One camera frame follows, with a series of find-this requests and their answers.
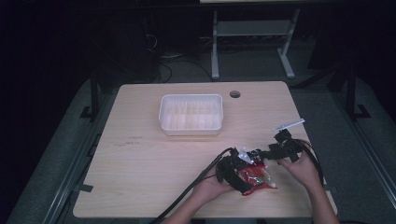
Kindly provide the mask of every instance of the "human hand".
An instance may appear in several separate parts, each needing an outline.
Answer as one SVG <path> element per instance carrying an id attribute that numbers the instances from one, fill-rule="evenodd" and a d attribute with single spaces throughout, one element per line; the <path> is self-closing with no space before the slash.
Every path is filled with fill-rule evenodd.
<path id="1" fill-rule="evenodd" d="M 296 162 L 290 162 L 285 159 L 277 162 L 285 167 L 306 189 L 321 186 L 318 171 L 305 151 L 302 152 L 300 159 Z"/>
<path id="2" fill-rule="evenodd" d="M 192 190 L 190 198 L 193 198 L 200 205 L 204 205 L 225 192 L 232 191 L 233 187 L 222 184 L 216 179 L 216 166 L 214 166 L 199 184 Z"/>

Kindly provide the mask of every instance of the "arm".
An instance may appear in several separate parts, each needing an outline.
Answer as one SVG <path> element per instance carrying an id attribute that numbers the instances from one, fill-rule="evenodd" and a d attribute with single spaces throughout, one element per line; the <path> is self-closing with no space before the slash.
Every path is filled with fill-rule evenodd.
<path id="1" fill-rule="evenodd" d="M 305 187 L 311 202 L 314 223 L 339 223 L 326 191 L 320 184 L 318 171 L 306 152 L 303 151 L 301 158 L 295 163 L 286 160 L 279 160 L 278 163 Z"/>
<path id="2" fill-rule="evenodd" d="M 192 190 L 191 195 L 162 224 L 189 223 L 194 214 L 206 203 L 216 199 L 220 194 L 233 190 L 233 187 L 219 183 L 215 176 L 216 166 Z"/>

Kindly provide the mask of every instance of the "wooden table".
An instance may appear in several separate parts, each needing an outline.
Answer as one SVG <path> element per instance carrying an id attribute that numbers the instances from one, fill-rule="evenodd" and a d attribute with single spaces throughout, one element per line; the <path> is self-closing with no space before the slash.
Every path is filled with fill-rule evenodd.
<path id="1" fill-rule="evenodd" d="M 241 97 L 232 98 L 231 91 Z M 165 94 L 215 93 L 224 120 L 215 136 L 167 136 L 158 120 Z M 261 148 L 276 142 L 273 128 L 300 116 L 283 82 L 125 85 L 120 88 L 74 208 L 77 217 L 156 217 L 228 147 Z M 289 128 L 308 140 L 304 125 Z M 310 217 L 304 188 L 283 167 L 269 162 L 277 189 L 250 196 L 221 195 L 195 217 Z M 328 193 L 333 208 L 332 196 Z"/>

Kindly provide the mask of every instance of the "gray carpet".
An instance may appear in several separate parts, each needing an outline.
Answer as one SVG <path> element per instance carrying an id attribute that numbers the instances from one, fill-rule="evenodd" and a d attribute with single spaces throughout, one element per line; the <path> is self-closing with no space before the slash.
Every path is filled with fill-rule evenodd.
<path id="1" fill-rule="evenodd" d="M 244 46 L 234 53 L 219 55 L 219 81 L 285 81 L 289 85 L 299 83 L 313 76 L 317 71 L 306 66 L 315 42 L 295 40 L 288 53 L 296 78 L 286 78 L 277 57 L 277 42 L 267 41 L 260 46 Z M 209 82 L 210 54 L 203 52 L 200 59 L 182 57 L 166 63 L 172 69 L 169 82 Z M 161 66 L 163 79 L 169 70 Z M 363 104 L 371 114 L 370 119 L 350 121 L 345 115 L 342 100 L 345 93 L 331 93 L 325 85 L 329 78 L 323 78 L 304 90 L 291 90 L 307 134 L 321 161 L 323 172 L 332 191 L 340 220 L 358 220 L 367 223 L 394 223 L 396 209 L 384 191 L 375 174 L 369 157 L 356 135 L 356 127 L 367 137 L 378 158 L 383 162 L 393 181 L 396 177 L 396 125 L 377 102 L 371 88 L 358 80 L 357 104 Z M 112 94 L 100 94 L 100 114 L 94 122 L 80 119 L 86 105 L 90 105 L 90 85 L 85 83 L 69 106 L 58 131 L 53 136 L 46 153 L 37 166 L 24 193 L 15 207 L 8 223 L 42 223 L 56 220 L 57 223 L 137 223 L 134 219 L 81 219 L 73 216 L 73 205 L 78 196 L 78 183 L 83 181 L 86 164 L 90 157 L 92 143 L 106 123 L 106 118 L 117 90 Z M 72 160 L 83 151 L 79 163 L 70 167 Z M 64 177 L 71 176 L 69 192 L 60 201 L 61 209 L 49 212 L 54 198 L 61 194 Z M 309 218 L 269 219 L 267 223 L 311 223 Z"/>

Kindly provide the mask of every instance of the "white plastic container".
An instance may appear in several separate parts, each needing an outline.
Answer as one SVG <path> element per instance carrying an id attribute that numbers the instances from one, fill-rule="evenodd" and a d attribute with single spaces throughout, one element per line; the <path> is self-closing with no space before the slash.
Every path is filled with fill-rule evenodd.
<path id="1" fill-rule="evenodd" d="M 171 94 L 161 100 L 161 127 L 167 135 L 216 135 L 223 120 L 218 94 Z"/>

